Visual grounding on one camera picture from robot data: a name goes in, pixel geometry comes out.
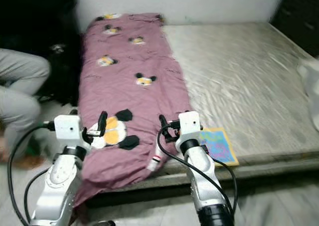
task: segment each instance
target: mattress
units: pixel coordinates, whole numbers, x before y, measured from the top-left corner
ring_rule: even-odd
[[[296,71],[309,58],[304,51],[268,23],[163,30],[202,125],[225,129],[240,163],[237,177],[319,168],[319,133]],[[170,160],[153,178],[124,190],[184,184],[185,171]]]

